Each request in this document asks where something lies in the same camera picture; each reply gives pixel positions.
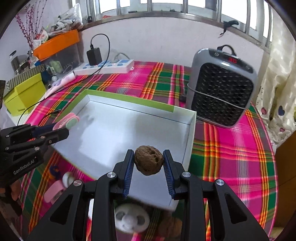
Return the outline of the person left hand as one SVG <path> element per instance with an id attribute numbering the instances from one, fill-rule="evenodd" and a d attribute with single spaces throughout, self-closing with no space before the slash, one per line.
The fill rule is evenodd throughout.
<path id="1" fill-rule="evenodd" d="M 21 183 L 16 180 L 9 187 L 1 188 L 1 200 L 4 203 L 10 204 L 13 209 L 20 209 L 21 206 L 18 203 L 18 198 L 21 192 Z"/>

